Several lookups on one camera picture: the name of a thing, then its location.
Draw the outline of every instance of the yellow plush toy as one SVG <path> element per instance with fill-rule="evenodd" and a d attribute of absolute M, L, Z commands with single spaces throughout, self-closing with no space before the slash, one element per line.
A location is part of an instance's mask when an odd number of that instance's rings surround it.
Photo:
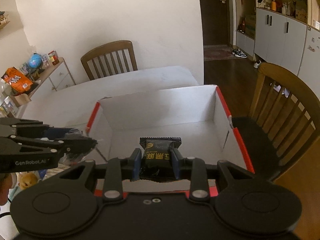
<path fill-rule="evenodd" d="M 38 183 L 38 178 L 33 173 L 22 174 L 19 181 L 20 189 L 24 190 Z"/>

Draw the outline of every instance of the orange snack bag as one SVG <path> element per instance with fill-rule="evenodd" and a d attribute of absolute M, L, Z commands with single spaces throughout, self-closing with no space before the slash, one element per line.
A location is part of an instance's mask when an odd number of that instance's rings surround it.
<path fill-rule="evenodd" d="M 2 76 L 2 79 L 19 93 L 24 93 L 30 90 L 31 85 L 33 84 L 30 79 L 28 79 L 15 67 L 8 68 Z"/>

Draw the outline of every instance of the rug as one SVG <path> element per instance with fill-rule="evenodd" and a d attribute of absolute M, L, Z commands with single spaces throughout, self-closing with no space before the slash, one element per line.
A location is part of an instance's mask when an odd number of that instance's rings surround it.
<path fill-rule="evenodd" d="M 232 48 L 221 46 L 205 46 L 204 47 L 204 61 L 221 60 L 221 59 L 238 59 L 232 54 Z"/>

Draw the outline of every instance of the wooden chair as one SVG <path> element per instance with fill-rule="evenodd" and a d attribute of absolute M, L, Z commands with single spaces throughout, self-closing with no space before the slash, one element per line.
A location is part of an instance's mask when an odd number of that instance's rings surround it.
<path fill-rule="evenodd" d="M 279 92 L 274 90 L 275 84 L 281 85 Z M 285 88 L 290 92 L 287 98 L 282 95 Z M 274 180 L 318 140 L 320 101 L 290 71 L 262 63 L 249 115 L 232 118 L 232 122 L 239 129 L 255 173 Z"/>
<path fill-rule="evenodd" d="M 96 47 L 81 57 L 81 63 L 83 65 L 84 70 L 86 71 L 89 79 L 94 80 L 95 78 L 90 70 L 90 67 L 88 65 L 88 61 L 92 62 L 94 70 L 95 70 L 98 78 L 101 78 L 101 72 L 104 77 L 106 77 L 108 75 L 111 76 L 114 74 L 118 74 L 119 70 L 121 71 L 121 73 L 124 73 L 124 68 L 123 68 L 123 64 L 121 61 L 121 57 L 119 55 L 119 51 L 121 51 L 121 53 L 122 53 L 126 72 L 129 72 L 130 68 L 129 68 L 128 61 L 127 61 L 127 58 L 125 55 L 126 49 L 129 51 L 129 56 L 130 56 L 130 60 L 131 60 L 131 64 L 132 64 L 132 70 L 133 71 L 138 70 L 136 59 L 135 59 L 134 52 L 133 52 L 132 42 L 131 41 L 114 41 L 114 42 L 110 42 L 110 43 L 101 45 L 99 47 Z M 119 69 L 117 68 L 114 54 L 116 54 Z M 108 57 L 111 59 L 112 69 L 111 69 L 111 65 L 108 60 Z M 96 59 L 98 60 L 98 63 L 100 65 L 101 72 L 98 70 Z M 105 66 L 107 67 L 108 74 L 106 73 L 106 69 L 103 66 L 102 61 L 105 62 Z"/>

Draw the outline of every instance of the blue globe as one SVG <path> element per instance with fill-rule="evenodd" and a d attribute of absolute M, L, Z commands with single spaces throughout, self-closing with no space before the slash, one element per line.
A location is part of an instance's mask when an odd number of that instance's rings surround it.
<path fill-rule="evenodd" d="M 42 63 L 42 59 L 39 54 L 33 54 L 32 57 L 29 59 L 29 66 L 31 68 L 40 67 Z"/>

